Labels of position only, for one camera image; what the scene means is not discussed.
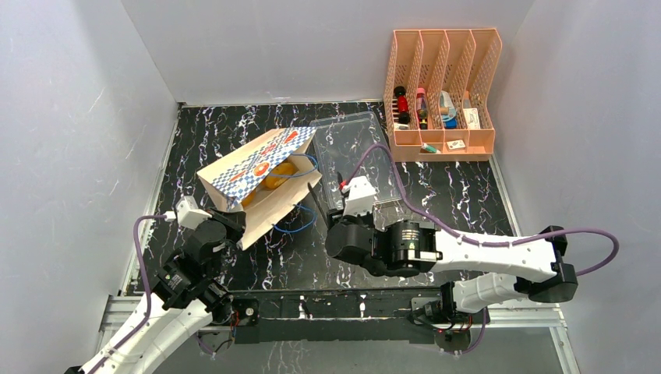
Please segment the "checkered paper bread bag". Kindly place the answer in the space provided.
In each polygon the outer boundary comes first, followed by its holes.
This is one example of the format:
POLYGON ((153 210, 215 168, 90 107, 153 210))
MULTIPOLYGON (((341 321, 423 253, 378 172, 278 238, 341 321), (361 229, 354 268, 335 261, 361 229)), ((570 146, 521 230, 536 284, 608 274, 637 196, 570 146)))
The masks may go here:
POLYGON ((318 167, 306 154, 314 134, 313 127, 271 129, 197 171, 218 210, 246 212, 243 250, 303 201, 309 194, 308 182, 315 186, 321 179, 318 167), (241 202, 285 161, 293 163, 298 171, 275 190, 259 189, 254 200, 243 207, 241 202))

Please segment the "clear plastic tray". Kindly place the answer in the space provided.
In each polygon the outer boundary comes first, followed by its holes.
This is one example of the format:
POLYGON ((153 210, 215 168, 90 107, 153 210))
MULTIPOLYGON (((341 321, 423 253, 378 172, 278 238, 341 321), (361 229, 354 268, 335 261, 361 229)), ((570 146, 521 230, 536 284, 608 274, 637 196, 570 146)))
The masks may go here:
MULTIPOLYGON (((313 186, 314 190, 328 210, 341 208, 338 175, 344 178, 350 176, 365 151, 375 143, 386 145, 387 137, 371 111, 317 119, 310 126, 315 129, 315 134, 309 153, 316 158, 321 174, 321 179, 313 186)), ((373 215, 378 228, 383 229, 411 217, 401 201, 390 161, 382 150, 372 151, 357 175, 366 176, 376 189, 373 215)), ((304 206, 315 211, 313 230, 325 233, 327 227, 310 194, 304 199, 304 206)))

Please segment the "yellow fake bread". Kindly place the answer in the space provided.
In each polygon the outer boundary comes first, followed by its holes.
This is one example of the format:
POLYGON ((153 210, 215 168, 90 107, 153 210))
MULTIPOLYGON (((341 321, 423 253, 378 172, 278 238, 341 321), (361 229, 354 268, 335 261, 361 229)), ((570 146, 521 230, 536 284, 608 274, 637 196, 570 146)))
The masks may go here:
POLYGON ((276 166, 270 174, 256 187, 242 202, 243 207, 247 207, 255 198, 259 189, 275 190, 290 177, 292 177, 298 168, 291 162, 285 161, 276 166))

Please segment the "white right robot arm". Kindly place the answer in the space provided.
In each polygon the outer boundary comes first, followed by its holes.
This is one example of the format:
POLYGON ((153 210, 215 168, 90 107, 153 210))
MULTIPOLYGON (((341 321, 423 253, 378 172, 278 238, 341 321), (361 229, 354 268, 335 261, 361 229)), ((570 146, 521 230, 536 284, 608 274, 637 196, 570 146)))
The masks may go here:
POLYGON ((460 327, 492 304, 526 298, 538 303, 570 301, 578 289, 574 266, 564 262, 567 240, 505 236, 504 246, 486 247, 490 235, 453 236, 428 221, 397 221, 382 230, 373 223, 376 191, 360 177, 345 188, 341 209, 322 209, 329 257, 360 266, 374 277, 415 277, 450 270, 479 271, 471 280, 443 284, 440 297, 412 306, 414 323, 460 327))

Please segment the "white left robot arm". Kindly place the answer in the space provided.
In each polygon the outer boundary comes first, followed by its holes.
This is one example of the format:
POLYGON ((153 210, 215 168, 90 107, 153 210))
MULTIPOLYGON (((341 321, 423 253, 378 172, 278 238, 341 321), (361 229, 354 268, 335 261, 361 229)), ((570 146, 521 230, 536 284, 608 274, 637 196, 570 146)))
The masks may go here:
POLYGON ((210 323, 226 324, 235 316, 235 296, 211 271, 220 250, 237 246, 246 231, 246 213, 193 209, 151 215, 175 221, 192 233, 182 253, 174 254, 149 282, 140 270, 145 292, 113 337, 89 361, 68 373, 152 373, 182 343, 210 323))

